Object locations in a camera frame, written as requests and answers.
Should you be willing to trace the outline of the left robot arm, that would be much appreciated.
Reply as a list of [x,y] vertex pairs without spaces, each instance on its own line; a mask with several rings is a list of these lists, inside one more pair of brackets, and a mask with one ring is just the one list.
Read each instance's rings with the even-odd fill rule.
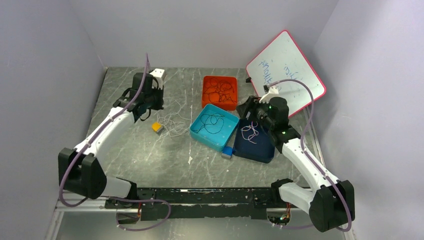
[[106,118],[81,143],[63,148],[58,154],[60,191],[70,191],[85,199],[118,198],[126,208],[139,200],[136,183],[106,176],[103,160],[121,135],[141,116],[163,109],[165,70],[137,72],[131,87],[113,103]]

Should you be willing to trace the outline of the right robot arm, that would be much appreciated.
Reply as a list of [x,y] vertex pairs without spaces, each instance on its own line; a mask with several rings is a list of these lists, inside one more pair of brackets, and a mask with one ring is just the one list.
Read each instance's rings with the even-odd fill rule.
[[290,203],[309,215],[312,225],[320,232],[339,229],[348,232],[355,219],[355,190],[348,180],[341,181],[320,163],[304,143],[296,129],[289,124],[289,107],[282,97],[260,102],[249,96],[236,107],[242,119],[258,123],[267,129],[267,136],[280,154],[288,158],[304,177],[309,189],[290,179],[272,184],[270,202],[275,207]]

